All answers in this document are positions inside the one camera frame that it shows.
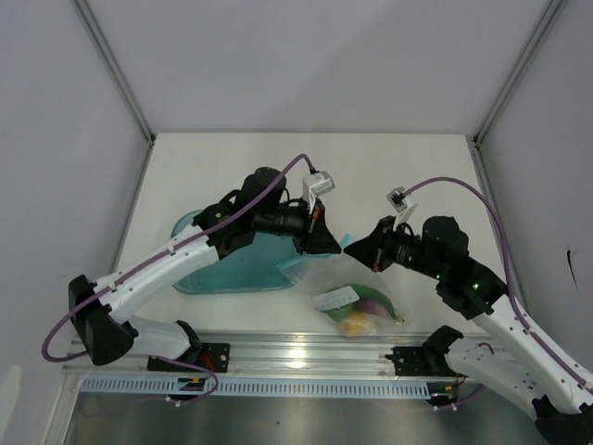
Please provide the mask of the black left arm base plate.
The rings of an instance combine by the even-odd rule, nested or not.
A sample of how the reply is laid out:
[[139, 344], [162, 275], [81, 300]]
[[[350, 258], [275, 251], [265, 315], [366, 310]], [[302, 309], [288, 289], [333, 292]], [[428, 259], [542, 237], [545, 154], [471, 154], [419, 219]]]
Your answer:
[[[231, 345], [228, 343], [204, 343], [202, 349], [189, 349], [176, 362], [189, 363], [193, 366], [206, 368], [214, 373], [226, 373], [231, 356]], [[159, 358], [150, 357], [147, 370], [151, 372], [194, 372], [195, 369], [165, 362]]]

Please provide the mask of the aluminium frame post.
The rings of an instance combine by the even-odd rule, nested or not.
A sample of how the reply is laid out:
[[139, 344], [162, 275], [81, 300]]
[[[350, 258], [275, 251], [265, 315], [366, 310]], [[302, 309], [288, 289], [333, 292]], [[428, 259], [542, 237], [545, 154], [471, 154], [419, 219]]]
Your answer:
[[117, 55], [110, 44], [91, 3], [86, 0], [72, 0], [70, 3], [87, 32], [90, 41], [99, 55], [99, 58], [107, 71], [107, 75], [119, 93], [121, 100], [131, 114], [141, 135], [151, 146], [156, 139], [156, 135], [140, 106], [136, 94], [121, 67]]
[[567, 4], [568, 1], [565, 0], [550, 0], [546, 2], [543, 12], [536, 20], [532, 31], [529, 32], [527, 40], [522, 45], [517, 58], [511, 65], [509, 73], [505, 77], [502, 86], [498, 90], [494, 101], [488, 108], [473, 137], [473, 143], [477, 148], [480, 148], [484, 143], [486, 137], [501, 116], [501, 113], [510, 103], [515, 90], [534, 62], [538, 52]]

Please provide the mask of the teal plastic tray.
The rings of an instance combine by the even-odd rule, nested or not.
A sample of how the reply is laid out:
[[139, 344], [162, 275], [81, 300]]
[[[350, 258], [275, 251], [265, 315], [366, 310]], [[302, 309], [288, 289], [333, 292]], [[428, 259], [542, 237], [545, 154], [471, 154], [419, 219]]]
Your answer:
[[278, 266], [298, 257], [287, 237], [256, 234], [253, 243], [185, 276], [173, 288], [186, 295], [250, 293], [293, 285]]

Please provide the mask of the aluminium rail base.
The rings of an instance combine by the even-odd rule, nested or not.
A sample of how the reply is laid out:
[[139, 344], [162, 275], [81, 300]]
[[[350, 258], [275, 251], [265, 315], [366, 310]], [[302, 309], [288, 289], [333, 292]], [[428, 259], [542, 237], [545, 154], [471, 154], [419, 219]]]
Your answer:
[[207, 343], [230, 345], [225, 376], [255, 378], [376, 379], [395, 374], [385, 355], [416, 347], [426, 333], [341, 337], [308, 333], [204, 332]]

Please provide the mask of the clear zip top bag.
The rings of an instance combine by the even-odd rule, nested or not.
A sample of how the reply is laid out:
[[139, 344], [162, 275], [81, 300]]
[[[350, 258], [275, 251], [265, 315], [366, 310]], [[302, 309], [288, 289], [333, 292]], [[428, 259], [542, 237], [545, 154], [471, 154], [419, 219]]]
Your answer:
[[391, 333], [404, 311], [380, 274], [344, 253], [302, 255], [277, 265], [345, 337]]

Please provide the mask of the right aluminium frame post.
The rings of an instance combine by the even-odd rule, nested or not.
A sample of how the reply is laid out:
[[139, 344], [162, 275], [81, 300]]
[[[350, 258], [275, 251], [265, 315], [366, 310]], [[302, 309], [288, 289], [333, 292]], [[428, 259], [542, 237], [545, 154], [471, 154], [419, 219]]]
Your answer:
[[510, 103], [515, 90], [534, 62], [538, 52], [567, 4], [568, 1], [565, 0], [550, 0], [546, 2], [543, 12], [536, 20], [532, 31], [529, 32], [527, 40], [522, 45], [517, 58], [511, 65], [509, 73], [505, 77], [502, 86], [498, 90], [494, 101], [488, 108], [473, 137], [473, 143], [477, 148], [480, 148], [484, 143], [486, 137], [501, 116], [501, 113]]

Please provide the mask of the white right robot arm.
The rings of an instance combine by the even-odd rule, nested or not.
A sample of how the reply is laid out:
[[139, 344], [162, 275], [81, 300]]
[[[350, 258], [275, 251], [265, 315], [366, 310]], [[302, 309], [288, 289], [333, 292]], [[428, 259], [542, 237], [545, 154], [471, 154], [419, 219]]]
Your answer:
[[477, 380], [524, 412], [550, 444], [591, 443], [592, 374], [537, 330], [525, 310], [511, 303], [503, 281], [472, 259], [468, 247], [468, 236], [452, 217], [429, 218], [418, 235], [384, 217], [345, 252], [374, 272], [397, 264], [435, 279], [444, 303], [512, 357], [506, 361], [444, 325], [423, 343], [430, 372], [450, 370]]

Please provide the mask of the green toy bell pepper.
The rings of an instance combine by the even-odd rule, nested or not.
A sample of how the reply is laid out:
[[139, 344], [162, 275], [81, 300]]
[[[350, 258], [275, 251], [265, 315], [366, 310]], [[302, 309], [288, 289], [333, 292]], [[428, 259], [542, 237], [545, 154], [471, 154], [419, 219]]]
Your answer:
[[346, 284], [331, 288], [315, 298], [316, 309], [340, 323], [364, 320], [367, 315], [402, 324], [404, 318], [391, 299], [378, 288], [363, 284]]

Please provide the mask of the yellow toy orange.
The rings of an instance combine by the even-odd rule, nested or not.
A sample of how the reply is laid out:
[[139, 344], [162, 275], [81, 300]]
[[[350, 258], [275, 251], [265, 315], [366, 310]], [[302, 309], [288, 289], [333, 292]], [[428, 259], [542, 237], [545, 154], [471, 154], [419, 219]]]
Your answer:
[[364, 313], [352, 313], [338, 323], [338, 328], [347, 337], [365, 335], [372, 327], [371, 322]]

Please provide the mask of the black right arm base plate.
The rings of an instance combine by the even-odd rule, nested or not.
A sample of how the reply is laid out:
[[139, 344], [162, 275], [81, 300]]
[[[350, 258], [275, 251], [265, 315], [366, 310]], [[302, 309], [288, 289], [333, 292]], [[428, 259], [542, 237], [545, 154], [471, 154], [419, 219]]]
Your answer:
[[385, 358], [393, 364], [397, 376], [453, 377], [442, 352], [425, 347], [394, 347]]

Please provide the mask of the purple toy eggplant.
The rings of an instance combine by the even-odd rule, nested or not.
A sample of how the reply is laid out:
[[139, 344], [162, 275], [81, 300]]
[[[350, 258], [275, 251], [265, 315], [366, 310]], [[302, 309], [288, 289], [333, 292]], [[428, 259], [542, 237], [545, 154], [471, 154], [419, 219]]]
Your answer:
[[359, 299], [354, 303], [354, 309], [358, 312], [375, 315], [385, 319], [395, 320], [396, 314], [391, 303], [385, 304], [382, 301], [373, 299]]

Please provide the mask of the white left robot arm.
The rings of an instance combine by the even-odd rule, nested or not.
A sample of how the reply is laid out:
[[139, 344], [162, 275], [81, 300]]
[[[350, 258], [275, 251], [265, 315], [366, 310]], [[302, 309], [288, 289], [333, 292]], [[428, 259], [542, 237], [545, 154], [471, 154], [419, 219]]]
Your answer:
[[240, 188], [201, 210], [182, 231], [150, 257], [100, 278], [85, 275], [69, 283], [69, 305], [79, 307], [71, 322], [96, 366], [129, 352], [170, 360], [183, 371], [200, 362], [202, 343], [184, 321], [162, 323], [136, 313], [166, 287], [250, 246], [256, 234], [292, 239], [299, 254], [337, 254], [341, 247], [325, 222], [320, 197], [334, 190], [328, 172], [302, 180], [303, 195], [283, 200], [286, 180], [261, 167]]

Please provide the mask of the left aluminium frame post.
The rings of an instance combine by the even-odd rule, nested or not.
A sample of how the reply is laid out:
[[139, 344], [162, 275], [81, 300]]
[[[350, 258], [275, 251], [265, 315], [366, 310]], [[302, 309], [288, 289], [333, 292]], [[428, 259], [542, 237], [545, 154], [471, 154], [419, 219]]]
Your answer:
[[107, 71], [107, 75], [119, 93], [121, 100], [131, 114], [141, 135], [151, 146], [156, 139], [156, 135], [140, 106], [136, 94], [121, 67], [117, 55], [110, 44], [91, 3], [86, 0], [72, 0], [70, 3], [87, 32], [90, 41], [99, 55], [99, 58]]

